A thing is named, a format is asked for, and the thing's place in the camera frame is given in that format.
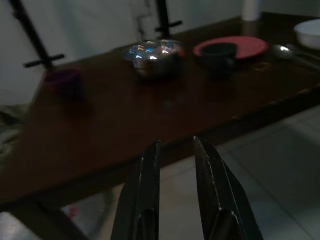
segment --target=black mug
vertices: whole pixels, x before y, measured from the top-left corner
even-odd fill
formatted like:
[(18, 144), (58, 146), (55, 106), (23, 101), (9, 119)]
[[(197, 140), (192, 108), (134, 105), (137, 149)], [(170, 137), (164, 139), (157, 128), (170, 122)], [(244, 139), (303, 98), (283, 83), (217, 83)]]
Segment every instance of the black mug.
[(200, 64), (217, 77), (229, 77), (236, 65), (237, 45), (215, 43), (201, 48)]

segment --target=pink object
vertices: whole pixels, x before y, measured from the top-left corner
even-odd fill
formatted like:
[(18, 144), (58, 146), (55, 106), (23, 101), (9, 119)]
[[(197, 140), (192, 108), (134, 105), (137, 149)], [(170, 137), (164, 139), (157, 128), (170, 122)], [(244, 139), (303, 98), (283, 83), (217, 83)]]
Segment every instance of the pink object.
[(193, 54), (201, 57), (201, 49), (205, 46), (220, 43), (237, 45), (236, 59), (246, 59), (263, 54), (269, 47), (268, 43), (252, 36), (226, 36), (203, 41), (193, 48)]

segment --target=small purple bowl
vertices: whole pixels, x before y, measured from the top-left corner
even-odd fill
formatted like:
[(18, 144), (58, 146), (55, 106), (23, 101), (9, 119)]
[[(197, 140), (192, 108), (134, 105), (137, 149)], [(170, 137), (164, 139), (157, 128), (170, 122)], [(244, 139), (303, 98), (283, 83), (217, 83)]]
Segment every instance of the small purple bowl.
[(83, 95), (81, 72), (77, 69), (63, 69), (48, 73), (44, 84), (65, 99), (79, 99)]

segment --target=metal container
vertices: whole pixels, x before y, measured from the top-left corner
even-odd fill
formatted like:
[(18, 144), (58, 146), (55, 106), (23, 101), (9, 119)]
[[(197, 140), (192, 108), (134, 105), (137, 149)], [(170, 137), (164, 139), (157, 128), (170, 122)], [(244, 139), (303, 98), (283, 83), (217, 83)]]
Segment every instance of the metal container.
[(123, 58), (132, 62), (140, 76), (151, 79), (178, 74), (183, 55), (179, 41), (162, 39), (133, 45), (125, 50)]

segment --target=dark wooden table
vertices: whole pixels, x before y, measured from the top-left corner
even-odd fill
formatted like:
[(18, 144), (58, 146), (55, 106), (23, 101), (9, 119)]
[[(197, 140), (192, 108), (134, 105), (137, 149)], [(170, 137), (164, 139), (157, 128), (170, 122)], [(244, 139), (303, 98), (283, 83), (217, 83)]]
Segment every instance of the dark wooden table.
[[(309, 19), (265, 13), (256, 23), (256, 35), (270, 45), (295, 43), (294, 26)], [(315, 95), (319, 74), (278, 61), (269, 52), (240, 61), (228, 81), (208, 78), (197, 66), (191, 54), (195, 44), (241, 35), (246, 27), (235, 18), (175, 35), (188, 55), (181, 77), (162, 83), (141, 83), (122, 60), (122, 48), (61, 66), (82, 71), (85, 100), (61, 101), (45, 87), (39, 88), (14, 156), (0, 175), (0, 205), (50, 239), (30, 223), (28, 214), (36, 209), (40, 221), (62, 219), (56, 208), (123, 181), (137, 155), (155, 139), (164, 144), (165, 165), (192, 154), (193, 134), (221, 144), (286, 117), (270, 116), (268, 111), (274, 109), (270, 106), (279, 106), (272, 110), (275, 114), (287, 104), (285, 109), (291, 110), (286, 115), (307, 108), (290, 106), (301, 102), (298, 93)], [(318, 104), (317, 100), (308, 104)], [(252, 119), (261, 122), (263, 114), (267, 120), (255, 124)], [(68, 232), (61, 226), (49, 228), (62, 235)], [(72, 239), (75, 234), (63, 237)]]

